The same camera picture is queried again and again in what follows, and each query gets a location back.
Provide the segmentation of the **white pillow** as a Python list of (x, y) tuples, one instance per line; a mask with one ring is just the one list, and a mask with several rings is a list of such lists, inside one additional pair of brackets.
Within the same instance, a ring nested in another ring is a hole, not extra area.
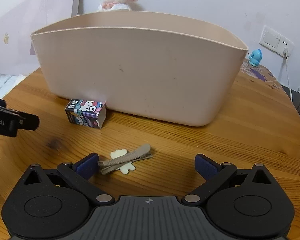
[(15, 86), (23, 81), (23, 75), (1, 75), (0, 76), (0, 99), (3, 99)]

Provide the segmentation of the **colourful cartoon long box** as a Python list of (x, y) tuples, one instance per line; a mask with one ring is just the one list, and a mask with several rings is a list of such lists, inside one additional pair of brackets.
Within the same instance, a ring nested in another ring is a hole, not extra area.
[(100, 101), (71, 99), (65, 112), (70, 123), (102, 128), (106, 119), (106, 104)]

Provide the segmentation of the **grey hair clip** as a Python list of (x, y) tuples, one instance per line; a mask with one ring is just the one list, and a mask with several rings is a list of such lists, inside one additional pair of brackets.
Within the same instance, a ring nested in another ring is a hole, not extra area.
[(100, 172), (103, 175), (106, 175), (119, 169), (120, 167), (128, 163), (132, 164), (133, 162), (136, 161), (149, 159), (153, 157), (150, 151), (151, 151), (150, 144), (143, 144), (139, 148), (133, 150), (132, 152), (127, 152), (126, 154), (123, 154), (116, 158), (98, 161), (98, 165), (101, 168)]

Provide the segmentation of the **pink purple headboard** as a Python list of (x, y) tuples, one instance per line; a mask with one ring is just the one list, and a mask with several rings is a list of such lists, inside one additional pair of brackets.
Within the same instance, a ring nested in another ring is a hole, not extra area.
[(31, 34), (76, 16), (79, 0), (25, 0), (0, 17), (0, 74), (29, 75), (39, 68)]

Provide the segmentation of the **floral table mat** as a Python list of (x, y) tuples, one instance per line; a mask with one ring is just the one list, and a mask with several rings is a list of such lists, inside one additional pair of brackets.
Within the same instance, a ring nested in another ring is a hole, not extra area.
[(279, 81), (277, 81), (271, 71), (260, 64), (257, 67), (254, 67), (248, 62), (247, 59), (245, 59), (242, 63), (240, 71), (244, 74), (249, 75), (250, 77), (264, 82), (271, 88), (283, 90), (281, 84), (279, 83)]

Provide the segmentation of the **blue bird figurine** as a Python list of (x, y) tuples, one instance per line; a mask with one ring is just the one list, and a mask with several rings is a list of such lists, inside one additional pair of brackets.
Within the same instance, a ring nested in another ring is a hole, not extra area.
[(260, 61), (262, 60), (263, 54), (261, 49), (253, 50), (251, 53), (248, 54), (249, 64), (254, 67), (258, 67)]

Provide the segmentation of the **beige plastic storage bin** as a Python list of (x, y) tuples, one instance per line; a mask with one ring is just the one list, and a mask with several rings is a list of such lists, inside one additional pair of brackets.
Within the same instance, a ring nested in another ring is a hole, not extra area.
[(49, 90), (188, 126), (209, 124), (248, 52), (230, 31), (149, 11), (102, 11), (31, 34)]

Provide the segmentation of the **white wall switch socket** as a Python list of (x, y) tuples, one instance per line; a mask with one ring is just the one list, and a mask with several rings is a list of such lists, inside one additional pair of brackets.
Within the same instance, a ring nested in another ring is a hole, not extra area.
[(264, 26), (259, 44), (277, 53), (281, 57), (290, 57), (294, 43), (268, 26)]

